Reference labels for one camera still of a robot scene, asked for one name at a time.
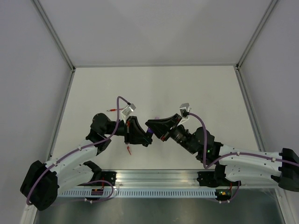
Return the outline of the black purple highlighter pen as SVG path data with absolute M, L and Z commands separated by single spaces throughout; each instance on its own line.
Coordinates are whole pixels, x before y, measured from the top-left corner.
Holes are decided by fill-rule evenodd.
M 147 136 L 146 136 L 146 142 L 147 144 L 151 144 L 152 143 L 152 133 L 149 133 Z

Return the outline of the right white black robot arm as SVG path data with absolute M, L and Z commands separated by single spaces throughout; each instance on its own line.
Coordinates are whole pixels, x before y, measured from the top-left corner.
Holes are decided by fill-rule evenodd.
M 252 152 L 216 142 L 205 125 L 194 133 L 181 124 L 175 114 L 166 119 L 149 119 L 146 126 L 161 141 L 174 140 L 196 155 L 205 169 L 214 166 L 213 175 L 205 181 L 212 187 L 232 185 L 272 185 L 292 192 L 299 190 L 299 157 L 289 148 L 281 152 Z

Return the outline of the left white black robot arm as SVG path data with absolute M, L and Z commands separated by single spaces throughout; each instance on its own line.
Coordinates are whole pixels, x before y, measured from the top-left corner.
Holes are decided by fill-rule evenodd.
M 42 211 L 50 207 L 59 194 L 77 185 L 98 185 L 102 170 L 91 159 L 102 153 L 115 135 L 122 136 L 127 145 L 147 147 L 152 143 L 153 132 L 144 131 L 136 116 L 129 116 L 126 121 L 111 121 L 103 113 L 96 114 L 81 146 L 56 159 L 44 163 L 37 160 L 30 165 L 20 188 L 27 205 Z

